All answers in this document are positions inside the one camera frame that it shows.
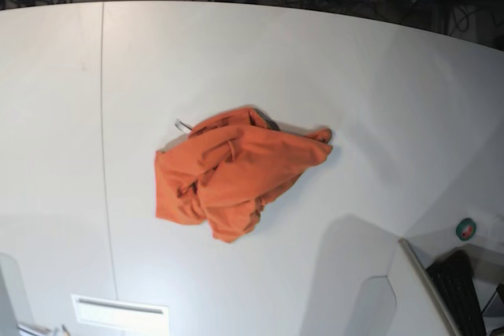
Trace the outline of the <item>green tape roll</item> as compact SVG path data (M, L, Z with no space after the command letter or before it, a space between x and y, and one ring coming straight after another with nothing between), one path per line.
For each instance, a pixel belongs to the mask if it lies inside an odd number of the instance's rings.
M455 234L459 240L466 242L475 235L476 230L476 222L472 218L464 218L456 226Z

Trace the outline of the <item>black keyboard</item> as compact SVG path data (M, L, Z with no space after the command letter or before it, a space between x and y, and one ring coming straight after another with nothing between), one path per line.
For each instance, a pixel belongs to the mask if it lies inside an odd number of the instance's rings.
M473 284L469 255L456 250L444 260L431 264L427 273L460 333L485 336L487 331Z

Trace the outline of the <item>orange t-shirt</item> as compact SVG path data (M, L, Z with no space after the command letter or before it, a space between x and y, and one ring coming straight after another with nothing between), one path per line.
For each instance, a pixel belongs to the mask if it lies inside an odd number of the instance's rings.
M307 169L328 159L331 139L327 127L306 135L282 131L252 107L217 114L156 152L156 216L208 223L215 239L232 243Z

